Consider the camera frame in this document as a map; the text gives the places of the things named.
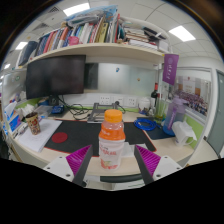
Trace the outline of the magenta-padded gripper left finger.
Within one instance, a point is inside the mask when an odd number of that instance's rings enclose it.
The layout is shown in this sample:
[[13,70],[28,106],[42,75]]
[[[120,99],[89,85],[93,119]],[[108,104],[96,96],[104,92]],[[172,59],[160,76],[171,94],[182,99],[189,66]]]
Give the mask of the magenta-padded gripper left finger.
[[46,165],[44,170],[81,186],[92,155],[93,148],[88,145],[66,157],[57,157]]

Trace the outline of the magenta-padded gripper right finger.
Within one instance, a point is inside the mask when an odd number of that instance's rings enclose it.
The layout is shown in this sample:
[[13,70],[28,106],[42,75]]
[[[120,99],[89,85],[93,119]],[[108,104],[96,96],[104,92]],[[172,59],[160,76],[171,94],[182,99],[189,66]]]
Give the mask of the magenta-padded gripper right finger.
[[145,185],[182,169],[182,167],[169,156],[160,157],[139,145],[134,147],[134,156],[137,160]]

